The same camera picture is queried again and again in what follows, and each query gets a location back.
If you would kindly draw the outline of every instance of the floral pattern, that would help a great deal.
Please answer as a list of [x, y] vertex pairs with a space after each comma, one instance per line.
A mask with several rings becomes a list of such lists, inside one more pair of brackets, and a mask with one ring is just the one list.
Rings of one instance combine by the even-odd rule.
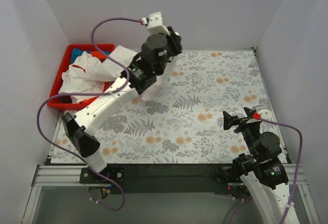
[[[222, 112], [245, 116], [244, 107], [258, 104], [271, 109], [259, 73], [252, 51], [184, 52], [153, 100], [135, 98], [102, 124], [95, 134], [100, 151], [110, 164], [231, 163], [248, 148], [241, 134], [223, 130]], [[271, 124], [261, 130], [278, 135]], [[62, 124], [56, 142], [76, 152]], [[79, 159], [55, 148], [51, 162]]]

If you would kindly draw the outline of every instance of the white wall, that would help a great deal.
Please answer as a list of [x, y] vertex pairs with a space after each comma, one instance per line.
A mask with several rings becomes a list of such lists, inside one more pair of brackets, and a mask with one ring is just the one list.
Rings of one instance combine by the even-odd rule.
[[[258, 45], [282, 0], [47, 0], [70, 43], [90, 42], [92, 27], [114, 16], [140, 18], [161, 11], [185, 49], [241, 49]], [[109, 23], [98, 42], [139, 49], [147, 32]]]
[[[0, 0], [0, 7], [0, 223], [15, 224], [22, 220], [36, 165], [47, 155], [36, 112], [68, 41], [46, 0]], [[48, 136], [57, 114], [43, 112]]]
[[[328, 220], [328, 0], [283, 0], [258, 59], [277, 119], [304, 135], [302, 165], [322, 223]], [[283, 130], [296, 159], [298, 136]]]

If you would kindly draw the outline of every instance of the black base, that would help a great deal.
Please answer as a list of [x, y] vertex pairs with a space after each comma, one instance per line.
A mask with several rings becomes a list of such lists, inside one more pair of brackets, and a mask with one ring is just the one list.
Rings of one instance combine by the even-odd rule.
[[[126, 193], [186, 193], [213, 192], [229, 194], [228, 182], [240, 182], [231, 177], [222, 178], [222, 170], [231, 164], [115, 164], [101, 173], [116, 181]], [[104, 181], [83, 168], [81, 184], [99, 184]], [[120, 194], [113, 188], [111, 194]]]

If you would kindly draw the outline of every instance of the cable connector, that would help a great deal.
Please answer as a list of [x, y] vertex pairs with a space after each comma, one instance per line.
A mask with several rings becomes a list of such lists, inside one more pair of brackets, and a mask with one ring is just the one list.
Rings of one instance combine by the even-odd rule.
[[256, 120], [259, 120], [261, 115], [259, 113], [254, 113], [254, 115], [252, 117]]
[[140, 19], [140, 21], [141, 21], [141, 25], [147, 26], [148, 25], [149, 18], [143, 17], [143, 18]]
[[291, 202], [290, 205], [286, 205], [286, 208], [290, 208], [291, 206], [294, 206], [295, 204], [293, 202]]

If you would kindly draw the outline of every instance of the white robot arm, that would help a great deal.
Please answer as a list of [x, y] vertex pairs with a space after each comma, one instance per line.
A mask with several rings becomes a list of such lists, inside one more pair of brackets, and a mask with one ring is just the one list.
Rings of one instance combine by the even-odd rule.
[[223, 112], [223, 129], [238, 126], [234, 132], [242, 136], [250, 155], [241, 154], [233, 160], [231, 173], [240, 178], [249, 190], [264, 224], [279, 223], [289, 208], [284, 224], [298, 224], [293, 203], [288, 206], [289, 185], [286, 171], [278, 155], [282, 152], [280, 139], [272, 132], [260, 133], [260, 114], [244, 108], [247, 117], [238, 118]]
[[[95, 132], [116, 110], [153, 85], [156, 77], [164, 73], [167, 63], [182, 50], [181, 37], [171, 27], [162, 24], [160, 12], [142, 18], [141, 21], [151, 35], [128, 66], [129, 83], [115, 94], [98, 97], [74, 115], [66, 113], [63, 116], [66, 135], [84, 160], [98, 173], [107, 164], [99, 151], [100, 143], [94, 137]], [[113, 92], [126, 81], [127, 74], [122, 71], [121, 76], [105, 92]]]

